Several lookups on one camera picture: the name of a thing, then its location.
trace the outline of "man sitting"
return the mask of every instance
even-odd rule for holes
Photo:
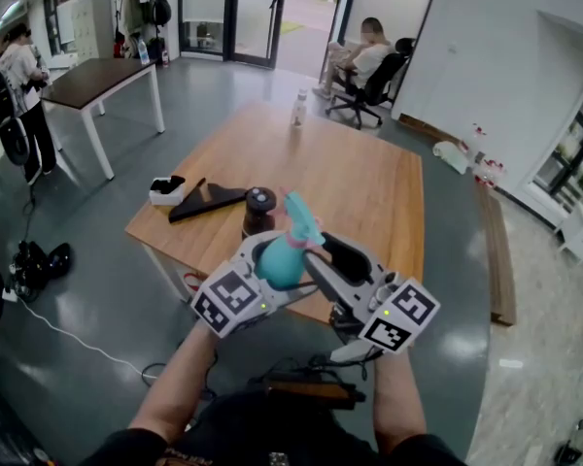
[[[376,72],[384,58],[394,52],[391,42],[385,37],[382,24],[376,17],[368,17],[360,26],[363,43],[354,50],[346,50],[336,42],[328,44],[328,69],[324,85],[313,88],[313,92],[329,100],[332,82],[346,85],[348,71],[353,71],[352,82],[364,88],[367,80]]]

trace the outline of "black pants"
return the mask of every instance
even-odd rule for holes
[[[41,102],[27,113],[22,114],[20,119],[26,130],[28,145],[30,146],[30,156],[23,166],[26,180],[30,181],[39,171],[39,157],[37,156],[35,141],[41,153],[41,164],[43,165],[44,173],[51,171],[56,165],[56,153]]]

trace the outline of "white t-shirt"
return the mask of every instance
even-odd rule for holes
[[[382,61],[389,53],[393,53],[391,45],[377,44],[363,50],[352,62],[357,67],[357,75],[353,76],[354,84],[359,88],[365,88],[367,80],[376,72]]]
[[[40,102],[35,88],[30,88],[27,93],[22,89],[36,70],[37,59],[28,45],[11,43],[0,57],[0,72],[5,75],[16,96],[17,116],[28,112]]]

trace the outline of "black shirt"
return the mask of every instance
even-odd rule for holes
[[[149,430],[111,435],[82,466],[463,466],[432,435],[405,440],[380,456],[345,432],[328,411],[298,402],[272,402],[263,394],[219,399],[174,444]]]

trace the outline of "wooden table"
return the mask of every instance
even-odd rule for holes
[[[201,143],[173,174],[186,178],[187,191],[203,177],[226,187],[297,190],[325,231],[364,244],[389,269],[422,281],[421,158],[330,120],[309,116],[299,133],[291,132],[289,120],[289,110],[252,104]],[[126,231],[188,301],[193,290],[184,280],[211,274],[239,248],[246,206],[175,224],[168,222],[170,209],[147,203]],[[288,226],[277,218],[277,229]],[[331,306],[318,292],[290,309],[328,323]]]
[[[103,116],[106,114],[103,104],[105,98],[146,74],[149,75],[149,86],[154,104],[155,127],[158,133],[163,133],[164,119],[153,62],[142,65],[140,60],[135,59],[90,58],[47,86],[41,95],[41,98],[47,102],[80,112],[86,133],[108,180],[114,178],[115,174],[99,140],[90,110],[96,105]]]

